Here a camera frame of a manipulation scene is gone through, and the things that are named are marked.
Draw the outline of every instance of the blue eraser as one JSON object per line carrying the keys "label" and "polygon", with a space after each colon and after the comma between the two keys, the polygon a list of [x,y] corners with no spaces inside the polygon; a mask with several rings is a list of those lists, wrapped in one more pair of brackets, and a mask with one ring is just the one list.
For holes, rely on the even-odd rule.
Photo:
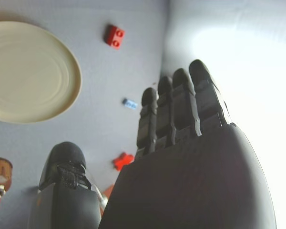
{"label": "blue eraser", "polygon": [[138,106],[137,103],[135,103],[134,101],[131,101],[129,99],[124,99],[123,100],[123,104],[124,104],[124,106],[126,106],[128,108],[131,108],[133,110],[135,110],[137,108],[137,106]]}

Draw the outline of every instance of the small blue and white object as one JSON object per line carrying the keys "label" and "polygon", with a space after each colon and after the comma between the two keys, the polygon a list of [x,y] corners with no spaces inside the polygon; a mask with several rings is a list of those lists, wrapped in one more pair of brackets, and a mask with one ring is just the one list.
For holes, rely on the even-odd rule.
{"label": "small blue and white object", "polygon": [[123,100],[123,104],[124,104],[124,106],[126,106],[128,108],[131,108],[133,110],[135,110],[137,108],[137,106],[138,106],[137,103],[135,103],[134,101],[131,101],[129,99],[124,99]]}

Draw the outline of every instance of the round plate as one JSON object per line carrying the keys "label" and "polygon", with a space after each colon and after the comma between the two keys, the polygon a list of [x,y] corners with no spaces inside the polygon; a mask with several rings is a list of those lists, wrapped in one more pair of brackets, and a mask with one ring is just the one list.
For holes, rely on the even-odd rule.
{"label": "round plate", "polygon": [[35,123],[67,110],[81,90],[70,50],[51,33],[21,22],[0,22],[0,121]]}

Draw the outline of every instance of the red lego brick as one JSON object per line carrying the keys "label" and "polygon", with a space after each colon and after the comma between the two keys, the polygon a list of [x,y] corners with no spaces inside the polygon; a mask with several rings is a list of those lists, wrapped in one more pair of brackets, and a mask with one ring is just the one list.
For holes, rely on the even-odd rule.
{"label": "red lego brick", "polygon": [[110,27],[110,32],[107,37],[107,44],[109,44],[111,47],[114,47],[115,49],[119,49],[124,37],[125,31],[121,30],[120,28],[116,26]]}
{"label": "red lego brick", "polygon": [[124,165],[132,163],[134,156],[127,153],[122,153],[117,159],[113,160],[116,170],[120,171]]}

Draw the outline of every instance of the red star-shaped object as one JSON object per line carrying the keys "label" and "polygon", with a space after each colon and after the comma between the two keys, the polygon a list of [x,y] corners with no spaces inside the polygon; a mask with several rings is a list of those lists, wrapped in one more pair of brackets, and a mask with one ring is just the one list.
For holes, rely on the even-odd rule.
{"label": "red star-shaped object", "polygon": [[132,163],[134,156],[127,153],[122,153],[117,159],[113,160],[116,170],[120,171],[124,165]]}

